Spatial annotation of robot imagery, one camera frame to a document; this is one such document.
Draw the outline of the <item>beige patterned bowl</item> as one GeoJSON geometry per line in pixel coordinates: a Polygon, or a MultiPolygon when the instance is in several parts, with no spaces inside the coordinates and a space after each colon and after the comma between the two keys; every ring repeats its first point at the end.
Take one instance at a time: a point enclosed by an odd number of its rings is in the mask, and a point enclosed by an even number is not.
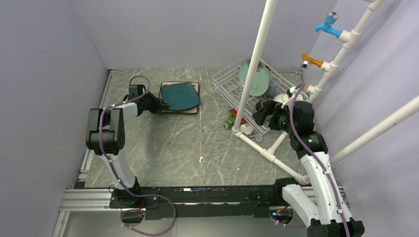
{"type": "Polygon", "coordinates": [[[256,103],[253,114],[267,115],[269,100],[260,100],[256,103]]]}

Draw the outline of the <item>teal square plate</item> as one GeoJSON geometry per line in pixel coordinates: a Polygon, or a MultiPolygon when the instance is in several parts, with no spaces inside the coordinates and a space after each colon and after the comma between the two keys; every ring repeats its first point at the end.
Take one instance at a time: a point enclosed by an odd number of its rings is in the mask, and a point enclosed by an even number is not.
{"type": "Polygon", "coordinates": [[[168,109],[175,112],[191,110],[201,102],[194,85],[190,82],[163,85],[161,96],[168,109]]]}

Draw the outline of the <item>white ceramic bowl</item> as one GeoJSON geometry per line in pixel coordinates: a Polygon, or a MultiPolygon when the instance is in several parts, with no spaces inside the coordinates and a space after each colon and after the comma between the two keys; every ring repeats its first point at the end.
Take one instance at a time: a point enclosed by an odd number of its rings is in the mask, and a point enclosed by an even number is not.
{"type": "Polygon", "coordinates": [[[278,94],[277,96],[275,96],[273,98],[273,101],[278,102],[278,103],[282,103],[282,104],[286,104],[287,102],[291,101],[293,99],[293,94],[291,94],[291,96],[289,96],[286,93],[281,93],[278,94]]]}

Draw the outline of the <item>mint green flower plate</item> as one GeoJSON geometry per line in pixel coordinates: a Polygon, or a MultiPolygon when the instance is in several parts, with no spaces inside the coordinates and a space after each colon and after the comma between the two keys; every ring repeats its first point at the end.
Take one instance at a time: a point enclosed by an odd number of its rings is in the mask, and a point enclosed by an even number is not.
{"type": "MultiPolygon", "coordinates": [[[[245,86],[250,62],[251,62],[250,59],[246,60],[239,67],[239,83],[242,88],[244,88],[245,86]]],[[[269,87],[269,81],[270,81],[270,77],[269,77],[269,72],[267,70],[267,67],[261,61],[259,61],[253,81],[252,81],[250,95],[251,96],[263,95],[269,87]]]]}

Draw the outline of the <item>blue patterned mug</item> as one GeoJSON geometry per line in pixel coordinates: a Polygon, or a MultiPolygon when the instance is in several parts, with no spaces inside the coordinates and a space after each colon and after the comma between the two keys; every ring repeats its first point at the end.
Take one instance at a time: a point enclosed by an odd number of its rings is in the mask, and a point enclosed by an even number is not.
{"type": "Polygon", "coordinates": [[[265,92],[264,96],[266,98],[274,98],[277,95],[277,89],[276,89],[276,82],[274,80],[269,81],[269,86],[267,91],[265,92]]]}

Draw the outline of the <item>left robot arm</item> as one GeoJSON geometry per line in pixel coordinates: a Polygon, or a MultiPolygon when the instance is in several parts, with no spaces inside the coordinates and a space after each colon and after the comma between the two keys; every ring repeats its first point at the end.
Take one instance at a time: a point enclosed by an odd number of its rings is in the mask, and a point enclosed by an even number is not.
{"type": "Polygon", "coordinates": [[[125,100],[106,108],[90,109],[85,143],[89,150],[105,162],[115,188],[123,193],[123,202],[136,207],[142,201],[137,177],[128,165],[124,147],[125,122],[149,111],[157,114],[169,104],[156,97],[142,84],[130,85],[125,100]]]}

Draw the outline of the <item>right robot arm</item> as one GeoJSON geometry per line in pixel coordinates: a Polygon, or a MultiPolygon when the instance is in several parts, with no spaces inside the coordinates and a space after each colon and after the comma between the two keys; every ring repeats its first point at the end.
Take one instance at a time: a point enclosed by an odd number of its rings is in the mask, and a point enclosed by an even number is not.
{"type": "Polygon", "coordinates": [[[290,145],[305,168],[315,202],[304,194],[297,181],[275,181],[272,198],[278,205],[289,204],[304,222],[309,237],[360,237],[365,233],[362,221],[356,221],[338,189],[324,137],[314,130],[312,104],[296,101],[284,106],[273,100],[258,101],[252,117],[261,125],[284,131],[290,145]]]}

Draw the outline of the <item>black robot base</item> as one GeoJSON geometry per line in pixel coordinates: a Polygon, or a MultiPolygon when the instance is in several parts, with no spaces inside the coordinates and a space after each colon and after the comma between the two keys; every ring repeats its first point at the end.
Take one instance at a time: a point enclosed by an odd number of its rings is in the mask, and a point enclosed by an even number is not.
{"type": "Polygon", "coordinates": [[[141,209],[146,220],[251,216],[289,223],[295,214],[274,185],[141,187],[140,197],[111,191],[111,209],[141,209]]]}

